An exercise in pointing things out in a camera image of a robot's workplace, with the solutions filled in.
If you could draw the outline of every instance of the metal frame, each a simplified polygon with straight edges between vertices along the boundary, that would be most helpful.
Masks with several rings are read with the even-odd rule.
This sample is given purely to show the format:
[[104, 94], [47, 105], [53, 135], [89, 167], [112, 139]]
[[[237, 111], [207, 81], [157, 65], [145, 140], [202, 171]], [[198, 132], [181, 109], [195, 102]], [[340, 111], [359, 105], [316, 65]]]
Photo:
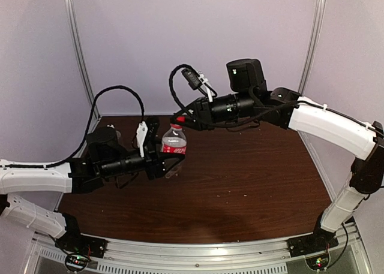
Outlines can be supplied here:
[[[347, 225], [349, 245], [360, 274], [372, 274], [367, 253], [354, 223]], [[343, 229], [337, 231], [339, 245], [344, 247], [346, 235]], [[127, 240], [107, 239], [103, 259], [93, 258], [90, 271], [97, 273], [191, 273], [224, 274], [253, 273], [257, 269], [284, 267], [290, 261], [304, 257], [291, 258], [285, 238], [260, 240], [254, 242], [234, 242], [218, 244], [158, 244]], [[31, 254], [25, 262], [23, 273], [35, 273], [40, 257], [62, 263], [63, 253], [54, 247], [52, 240], [35, 233]]]
[[304, 93], [305, 87], [311, 73], [311, 68], [314, 60], [315, 49], [319, 41], [320, 30], [323, 24], [323, 17], [325, 12], [325, 2], [326, 0], [316, 0], [316, 7], [313, 17], [312, 32], [310, 38], [310, 44], [308, 46], [307, 57], [305, 58], [304, 69], [301, 75], [301, 80], [299, 84], [299, 93]]
[[[86, 92], [89, 105], [92, 105], [95, 95], [93, 93], [91, 82], [89, 81], [88, 71], [85, 65], [82, 45], [80, 43], [79, 29], [77, 28], [77, 20], [76, 20], [73, 0], [64, 0], [64, 1], [65, 1], [65, 7], [67, 8], [68, 22], [71, 30], [71, 36], [72, 36], [73, 46], [75, 50], [77, 65], [79, 66], [80, 75], [84, 84], [84, 89]], [[100, 117], [97, 106], [95, 107], [94, 115], [96, 119]]]

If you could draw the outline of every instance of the plastic bottle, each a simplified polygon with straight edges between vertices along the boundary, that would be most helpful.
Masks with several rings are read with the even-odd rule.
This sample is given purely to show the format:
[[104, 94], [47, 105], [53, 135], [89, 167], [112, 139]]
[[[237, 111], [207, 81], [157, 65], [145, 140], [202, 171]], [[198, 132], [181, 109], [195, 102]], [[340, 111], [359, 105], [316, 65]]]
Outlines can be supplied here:
[[[184, 122], [185, 117], [179, 116], [177, 121]], [[168, 130], [161, 140], [161, 151], [165, 153], [179, 153], [185, 154], [187, 150], [187, 138], [180, 125], [171, 124], [170, 130]], [[181, 171], [181, 164], [179, 163], [172, 168], [167, 174], [166, 178], [170, 178], [173, 175], [177, 175]]]

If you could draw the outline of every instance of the white bracket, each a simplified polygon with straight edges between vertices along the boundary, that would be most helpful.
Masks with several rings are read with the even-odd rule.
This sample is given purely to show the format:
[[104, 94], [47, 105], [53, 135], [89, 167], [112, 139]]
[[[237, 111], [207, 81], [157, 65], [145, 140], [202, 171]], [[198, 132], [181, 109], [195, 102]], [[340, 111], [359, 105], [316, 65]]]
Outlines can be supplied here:
[[208, 78], [206, 78], [202, 72], [199, 72], [199, 80], [200, 80], [200, 81], [203, 83], [203, 85], [205, 86], [205, 92], [208, 94], [208, 101], [209, 101], [209, 102], [212, 102], [212, 101], [213, 101], [212, 91], [210, 90], [209, 87], [207, 87], [207, 85], [210, 86], [211, 88], [212, 88], [212, 86], [211, 86], [211, 84], [209, 83]]
[[147, 132], [148, 132], [148, 127], [146, 126], [146, 123], [143, 121], [139, 124], [136, 130], [137, 146], [140, 149], [141, 157], [144, 157], [144, 140]]

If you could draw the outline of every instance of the brown wooden surface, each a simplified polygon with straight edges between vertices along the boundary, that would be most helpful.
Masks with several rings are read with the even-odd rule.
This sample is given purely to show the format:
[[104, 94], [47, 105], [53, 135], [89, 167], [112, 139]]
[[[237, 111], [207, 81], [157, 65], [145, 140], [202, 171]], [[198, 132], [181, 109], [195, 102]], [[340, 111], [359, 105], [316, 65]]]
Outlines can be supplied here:
[[[130, 147], [138, 118], [102, 118]], [[169, 128], [161, 118], [159, 135]], [[264, 123], [240, 133], [185, 129], [182, 173], [125, 189], [114, 184], [91, 194], [65, 194], [61, 212], [74, 215], [83, 233], [163, 243], [269, 239], [310, 232], [329, 197], [294, 131]]]

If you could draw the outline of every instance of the gray wall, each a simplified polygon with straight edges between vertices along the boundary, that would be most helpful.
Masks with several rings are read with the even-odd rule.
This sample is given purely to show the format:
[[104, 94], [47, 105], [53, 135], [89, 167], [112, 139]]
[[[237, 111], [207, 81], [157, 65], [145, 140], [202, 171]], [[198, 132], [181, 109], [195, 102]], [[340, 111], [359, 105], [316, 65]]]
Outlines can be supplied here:
[[[95, 92], [131, 86], [148, 113], [178, 110], [167, 86], [171, 70], [188, 63], [220, 95], [230, 92], [225, 64], [259, 58], [271, 89], [297, 89], [316, 0], [74, 0], [86, 64]], [[177, 78], [181, 100], [199, 96]], [[104, 115], [138, 114], [125, 93], [100, 99]]]
[[[384, 122], [383, 0], [327, 0], [323, 28], [305, 95], [362, 121]], [[325, 181], [338, 192], [353, 155], [311, 137], [325, 170]], [[362, 203], [355, 218], [375, 273], [384, 269], [384, 193]]]
[[[64, 0], [0, 0], [0, 157], [53, 161], [78, 146], [89, 105]], [[27, 198], [53, 208], [58, 193]], [[18, 273], [33, 231], [0, 219], [1, 273]]]

